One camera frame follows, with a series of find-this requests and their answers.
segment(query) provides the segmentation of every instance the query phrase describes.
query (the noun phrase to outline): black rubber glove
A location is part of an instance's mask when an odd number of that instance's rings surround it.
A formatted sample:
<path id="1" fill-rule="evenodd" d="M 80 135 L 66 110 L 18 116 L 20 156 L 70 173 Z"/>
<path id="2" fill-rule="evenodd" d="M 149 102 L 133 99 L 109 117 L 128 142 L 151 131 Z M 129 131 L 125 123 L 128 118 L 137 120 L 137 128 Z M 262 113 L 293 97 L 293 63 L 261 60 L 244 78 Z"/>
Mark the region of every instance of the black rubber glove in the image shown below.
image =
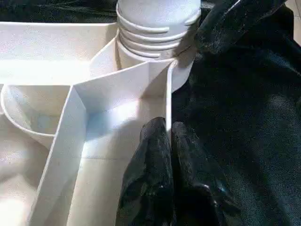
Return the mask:
<path id="1" fill-rule="evenodd" d="M 206 153 L 194 131 L 175 122 L 172 147 L 179 225 L 242 225 L 222 169 Z"/>
<path id="2" fill-rule="evenodd" d="M 163 118 L 141 130 L 140 144 L 123 177 L 116 226 L 175 225 L 171 150 Z"/>
<path id="3" fill-rule="evenodd" d="M 226 51 L 261 19 L 272 15 L 285 0 L 220 0 L 202 22 L 195 37 L 200 52 Z"/>

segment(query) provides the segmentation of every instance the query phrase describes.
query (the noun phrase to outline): white plastic part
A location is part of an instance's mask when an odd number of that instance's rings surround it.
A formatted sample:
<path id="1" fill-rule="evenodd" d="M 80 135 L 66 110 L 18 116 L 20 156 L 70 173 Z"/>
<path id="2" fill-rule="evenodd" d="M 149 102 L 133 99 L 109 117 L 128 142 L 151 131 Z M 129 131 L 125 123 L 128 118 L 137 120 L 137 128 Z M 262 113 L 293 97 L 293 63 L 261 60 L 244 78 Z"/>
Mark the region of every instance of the white plastic part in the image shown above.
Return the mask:
<path id="1" fill-rule="evenodd" d="M 176 57 L 191 46 L 201 16 L 200 0 L 119 0 L 121 42 L 142 57 Z"/>
<path id="2" fill-rule="evenodd" d="M 68 86 L 4 86 L 1 107 L 13 125 L 50 149 Z"/>
<path id="3" fill-rule="evenodd" d="M 130 22 L 119 17 L 120 30 L 118 24 L 0 23 L 0 212 L 7 213 L 0 225 L 114 225 L 140 130 L 161 116 L 170 134 L 171 95 L 195 56 L 188 39 L 199 1 L 178 3 L 154 0 L 150 5 L 174 12 L 163 15 L 160 8 L 154 16 L 154 8 L 142 8 L 136 15 L 145 17 L 135 21 L 130 11 L 137 1 L 120 1 L 119 9 L 126 7 L 118 13 Z M 134 30 L 126 28 L 134 23 Z M 151 48 L 131 48 L 122 35 Z"/>

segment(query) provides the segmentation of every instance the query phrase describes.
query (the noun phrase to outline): dark cloth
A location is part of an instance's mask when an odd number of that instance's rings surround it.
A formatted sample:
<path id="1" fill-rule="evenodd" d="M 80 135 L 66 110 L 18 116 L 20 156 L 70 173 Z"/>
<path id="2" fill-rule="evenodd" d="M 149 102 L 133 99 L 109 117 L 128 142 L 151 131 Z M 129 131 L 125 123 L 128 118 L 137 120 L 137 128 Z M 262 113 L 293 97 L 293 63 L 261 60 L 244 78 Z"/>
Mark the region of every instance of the dark cloth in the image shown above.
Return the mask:
<path id="1" fill-rule="evenodd" d="M 0 21 L 113 23 L 117 0 L 0 0 Z"/>
<path id="2" fill-rule="evenodd" d="M 200 48 L 172 96 L 173 121 L 192 127 L 218 162 L 248 226 L 301 225 L 301 48 L 292 21 L 282 7 L 242 37 L 211 36 L 221 47 Z"/>

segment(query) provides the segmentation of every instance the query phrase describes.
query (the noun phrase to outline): white plastic tray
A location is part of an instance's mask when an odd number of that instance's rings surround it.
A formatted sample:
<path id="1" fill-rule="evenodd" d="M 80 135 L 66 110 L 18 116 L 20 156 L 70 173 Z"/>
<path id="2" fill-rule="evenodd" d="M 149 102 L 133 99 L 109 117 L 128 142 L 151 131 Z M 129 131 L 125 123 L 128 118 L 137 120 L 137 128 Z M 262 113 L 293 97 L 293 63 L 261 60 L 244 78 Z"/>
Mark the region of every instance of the white plastic tray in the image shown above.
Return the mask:
<path id="1" fill-rule="evenodd" d="M 114 225 L 141 127 L 162 116 L 170 130 L 171 93 L 194 55 L 143 61 L 117 34 L 0 23 L 0 225 Z"/>

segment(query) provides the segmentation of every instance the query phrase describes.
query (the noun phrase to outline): ribbed cylinder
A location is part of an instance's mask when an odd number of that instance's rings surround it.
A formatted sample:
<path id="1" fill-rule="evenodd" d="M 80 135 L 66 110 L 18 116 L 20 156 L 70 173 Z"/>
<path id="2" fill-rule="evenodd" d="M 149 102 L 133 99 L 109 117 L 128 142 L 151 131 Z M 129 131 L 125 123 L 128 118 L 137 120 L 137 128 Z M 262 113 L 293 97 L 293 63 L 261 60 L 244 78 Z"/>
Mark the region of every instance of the ribbed cylinder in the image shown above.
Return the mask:
<path id="1" fill-rule="evenodd" d="M 119 0 L 120 40 L 139 56 L 173 58 L 193 43 L 200 4 L 200 0 Z"/>

